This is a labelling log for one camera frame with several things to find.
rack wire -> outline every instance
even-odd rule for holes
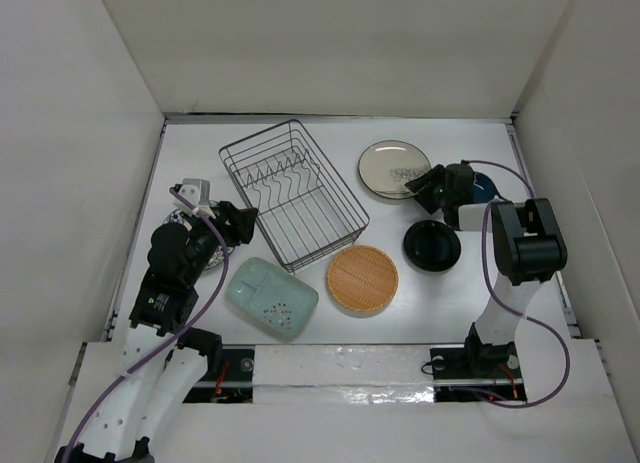
[[[351,244],[369,215],[298,120],[231,143],[220,158],[280,265],[290,273]]]

wire basket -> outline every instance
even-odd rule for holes
[[[369,215],[307,129],[289,120],[223,147],[220,158],[290,273],[353,243]]]

orange woven basket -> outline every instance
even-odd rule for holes
[[[398,271],[386,254],[371,246],[342,250],[329,265],[329,291],[345,308],[377,311],[393,299]]]

